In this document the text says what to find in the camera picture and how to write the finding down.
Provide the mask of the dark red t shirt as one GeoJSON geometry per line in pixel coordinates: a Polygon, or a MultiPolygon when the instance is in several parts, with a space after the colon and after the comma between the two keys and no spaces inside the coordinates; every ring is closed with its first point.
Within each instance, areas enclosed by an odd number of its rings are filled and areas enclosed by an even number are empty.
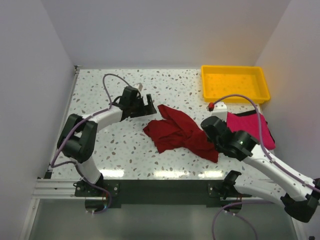
{"type": "Polygon", "coordinates": [[[161,120],[151,120],[143,132],[151,138],[158,152],[186,148],[193,154],[218,162],[219,153],[213,143],[208,141],[205,132],[184,112],[160,104],[158,110],[161,120]]]}

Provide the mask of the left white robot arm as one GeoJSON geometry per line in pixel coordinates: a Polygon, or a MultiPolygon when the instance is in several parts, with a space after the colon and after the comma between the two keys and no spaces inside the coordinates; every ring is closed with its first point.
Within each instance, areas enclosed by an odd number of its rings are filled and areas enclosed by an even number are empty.
{"type": "Polygon", "coordinates": [[[57,150],[74,164],[86,183],[86,191],[92,196],[99,196],[104,190],[104,178],[93,160],[97,133],[127,118],[156,113],[150,94],[144,98],[140,89],[126,86],[122,95],[116,97],[108,108],[83,116],[71,114],[58,139],[57,150]]]}

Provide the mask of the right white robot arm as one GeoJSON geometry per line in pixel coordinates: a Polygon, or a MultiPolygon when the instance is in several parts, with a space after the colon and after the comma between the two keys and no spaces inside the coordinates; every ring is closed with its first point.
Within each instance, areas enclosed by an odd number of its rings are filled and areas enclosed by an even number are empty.
{"type": "Polygon", "coordinates": [[[237,193],[261,198],[282,206],[292,218],[308,223],[320,203],[320,180],[307,177],[268,152],[243,130],[231,131],[217,116],[202,121],[201,128],[215,149],[257,169],[271,182],[253,179],[231,170],[215,190],[226,199],[237,193]]]}

